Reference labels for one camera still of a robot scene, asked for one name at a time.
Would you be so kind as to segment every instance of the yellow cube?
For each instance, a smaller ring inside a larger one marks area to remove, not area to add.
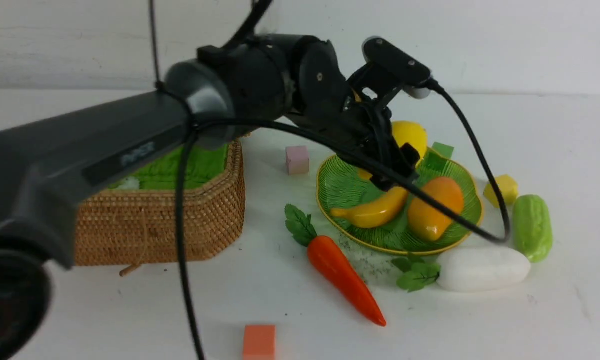
[[[513,205],[515,199],[517,199],[517,182],[509,175],[505,174],[496,177],[496,183],[502,192],[502,197],[504,198],[506,205]],[[493,187],[490,183],[484,188],[482,194],[487,198],[491,205],[497,208],[499,207],[498,198],[496,198],[496,193],[493,191]]]

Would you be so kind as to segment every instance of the yellow plate rim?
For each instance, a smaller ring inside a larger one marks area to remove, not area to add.
[[[438,155],[440,155],[437,151],[429,148],[426,148],[427,151],[432,151]],[[380,251],[382,253],[387,253],[387,254],[391,254],[391,255],[408,255],[408,254],[413,254],[413,255],[420,255],[420,256],[427,256],[427,255],[436,255],[437,253],[443,253],[444,251],[447,251],[449,249],[455,248],[456,246],[458,246],[459,244],[461,244],[464,240],[467,239],[467,237],[469,237],[469,235],[471,235],[473,233],[473,231],[469,231],[468,233],[466,233],[466,235],[464,235],[462,237],[462,239],[456,241],[453,244],[450,244],[449,246],[446,246],[444,248],[439,248],[437,250],[430,250],[430,251],[404,251],[404,250],[391,250],[388,248],[382,248],[382,247],[378,247],[369,243],[366,243],[360,239],[358,239],[357,237],[354,237],[353,235],[349,234],[348,231],[344,230],[340,225],[338,225],[338,223],[336,223],[332,218],[330,218],[330,216],[327,214],[327,212],[324,210],[324,208],[322,207],[321,203],[320,203],[320,172],[322,171],[322,167],[324,166],[324,164],[329,161],[331,158],[335,157],[336,155],[331,155],[330,157],[327,157],[325,160],[323,160],[323,162],[320,164],[320,167],[318,168],[318,173],[316,173],[315,176],[315,201],[316,203],[318,203],[318,207],[320,208],[320,212],[322,212],[322,214],[324,215],[325,218],[327,218],[327,220],[329,221],[329,223],[331,223],[331,225],[333,225],[337,230],[339,230],[339,232],[343,233],[344,235],[346,235],[346,237],[348,237],[349,239],[355,241],[358,244],[361,244],[362,246],[365,246],[367,248],[373,249],[375,251]],[[478,219],[478,221],[476,221],[476,226],[480,226],[480,224],[482,223],[482,218],[484,217],[484,202],[482,201],[482,199],[480,198],[479,194],[478,194],[478,184],[475,182],[475,178],[473,178],[473,175],[471,175],[471,173],[461,164],[458,164],[458,162],[455,162],[451,159],[448,159],[446,157],[443,157],[442,155],[440,155],[440,157],[446,159],[447,161],[453,162],[454,164],[456,164],[457,166],[459,166],[460,168],[462,168],[462,170],[464,170],[466,173],[469,174],[469,177],[471,178],[472,182],[473,182],[473,187],[475,189],[475,195],[478,198],[478,200],[480,201],[480,218]]]

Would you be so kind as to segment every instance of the green cloth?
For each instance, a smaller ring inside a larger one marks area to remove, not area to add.
[[[185,189],[196,189],[208,180],[215,178],[224,171],[228,145],[218,150],[208,151],[194,146],[188,157],[186,167]],[[140,181],[140,189],[145,190],[173,190],[176,188],[176,175],[182,148],[178,148],[164,157],[148,164],[136,171],[131,176]],[[109,188],[114,189],[120,185],[117,182]]]

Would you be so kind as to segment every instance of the black cable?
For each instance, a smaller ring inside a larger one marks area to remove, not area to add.
[[[238,45],[244,43],[244,40],[247,36],[253,34],[256,25],[268,9],[272,0],[257,0],[251,2],[251,11],[249,12],[249,16],[244,19],[244,22],[238,30],[236,30],[235,34],[227,41],[222,48],[224,50],[231,50],[236,48]]]
[[[154,0],[149,0],[149,25],[151,30],[151,51],[153,53],[153,70],[155,73],[154,86],[158,92],[162,92],[174,100],[177,100],[185,109],[188,114],[188,120],[192,129],[195,128],[193,121],[193,111],[190,105],[185,99],[181,98],[177,94],[166,89],[166,86],[162,80],[160,80],[160,59],[158,58],[158,37],[155,27],[155,4]],[[180,275],[180,283],[182,285],[182,293],[184,297],[184,303],[186,308],[186,316],[188,318],[188,325],[191,331],[191,337],[193,338],[193,344],[195,348],[195,355],[198,360],[205,360],[204,351],[202,350],[202,340],[200,338],[200,332],[197,328],[197,321],[195,319],[195,312],[193,308],[193,297],[191,296],[191,289],[188,283],[188,271],[186,269],[186,248],[184,238],[184,184],[186,180],[186,166],[188,164],[188,158],[193,148],[193,145],[197,141],[198,133],[191,131],[186,138],[185,145],[182,149],[182,153],[179,158],[178,176],[176,177],[176,193],[175,193],[175,218],[176,218],[176,253],[178,253],[178,268]]]
[[[204,351],[202,350],[202,341],[200,333],[197,329],[197,321],[195,320],[195,312],[193,309],[193,297],[188,284],[188,271],[186,269],[186,248],[184,238],[184,184],[186,179],[186,166],[188,158],[191,154],[193,145],[197,141],[198,133],[196,131],[186,139],[185,145],[182,148],[182,153],[179,158],[178,178],[176,178],[176,201],[175,201],[175,217],[176,217],[176,246],[178,247],[178,267],[180,273],[180,282],[182,283],[182,292],[184,294],[184,303],[186,307],[186,316],[193,337],[195,346],[195,354],[198,360],[204,360]]]
[[[487,240],[490,240],[492,242],[497,242],[497,243],[502,243],[502,242],[505,242],[506,240],[508,240],[509,233],[510,233],[510,225],[509,225],[509,221],[508,221],[508,214],[506,213],[506,207],[504,207],[504,211],[502,212],[502,221],[503,221],[504,227],[505,227],[505,234],[503,237],[498,237],[498,236],[493,235],[493,234],[487,232],[486,230],[483,230],[482,228],[474,225],[473,223],[471,223],[464,217],[456,214],[448,207],[439,203],[434,198],[431,198],[431,196],[429,196],[428,194],[423,192],[421,189],[416,187],[414,184],[410,183],[407,178],[398,174],[393,169],[388,168],[384,164],[381,164],[378,161],[369,158],[367,155],[364,155],[363,153],[351,151],[348,148],[345,148],[344,146],[341,146],[340,144],[332,141],[331,139],[328,139],[327,137],[309,132],[309,130],[302,129],[300,127],[295,127],[292,125],[288,125],[286,123],[279,123],[279,122],[261,120],[261,119],[222,118],[222,119],[215,119],[215,120],[211,120],[211,121],[206,121],[204,123],[200,123],[199,124],[199,132],[203,132],[203,130],[206,130],[208,128],[212,128],[215,126],[231,126],[231,125],[234,125],[234,126],[244,126],[245,125],[245,126],[254,126],[257,128],[263,127],[263,128],[268,128],[268,129],[280,130],[282,132],[291,133],[291,134],[303,137],[305,139],[309,139],[310,141],[314,141],[316,143],[322,144],[322,145],[330,148],[337,154],[344,155],[345,157],[348,157],[348,158],[357,159],[357,161],[360,164],[362,164],[362,166],[364,168],[366,168],[366,170],[371,171],[371,173],[374,173],[374,174],[379,173],[379,174],[385,175],[392,182],[407,189],[410,193],[414,194],[414,196],[416,196],[417,198],[420,198],[422,201],[424,201],[425,203],[427,203],[434,209],[438,210],[442,214],[453,219],[453,221],[455,221],[456,223],[459,223],[460,225],[464,226],[465,228],[467,228],[470,231],[473,231],[474,233],[478,234],[479,236],[481,236]]]
[[[155,73],[155,87],[162,87],[160,81],[160,59],[158,59],[158,35],[155,30],[155,4],[153,0],[149,0],[149,27],[151,30],[151,52],[153,53],[153,71]]]
[[[502,192],[499,189],[498,183],[496,182],[496,180],[493,176],[493,173],[491,172],[491,169],[489,168],[489,164],[487,164],[487,160],[484,157],[484,153],[482,152],[482,149],[480,148],[480,144],[478,143],[478,138],[473,133],[473,130],[471,129],[471,126],[469,125],[469,121],[467,120],[466,116],[464,116],[462,110],[455,103],[455,100],[453,100],[451,95],[449,95],[449,93],[446,92],[446,90],[444,88],[442,88],[442,86],[440,84],[438,84],[438,82],[434,79],[429,80],[427,87],[430,90],[437,92],[440,96],[442,96],[442,98],[444,98],[444,100],[446,100],[446,102],[451,106],[451,108],[455,112],[456,116],[458,116],[458,118],[460,119],[462,126],[464,126],[464,130],[466,131],[466,134],[469,136],[469,140],[471,141],[471,145],[473,145],[475,154],[478,156],[478,160],[480,160],[480,164],[481,164],[484,172],[487,174],[487,179],[489,180],[489,184],[493,188],[493,191],[496,195],[496,199],[498,199],[498,207],[499,207],[500,214],[502,216],[502,221],[504,223],[504,228],[505,228],[505,237],[502,239],[502,242],[505,242],[508,239],[508,233],[509,233],[509,228],[510,228],[508,212],[506,211],[506,204],[504,202],[504,197],[502,196]]]

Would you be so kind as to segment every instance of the green cucumber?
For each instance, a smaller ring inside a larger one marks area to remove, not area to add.
[[[553,245],[549,208],[540,196],[527,194],[513,205],[515,248],[530,262],[541,262]]]

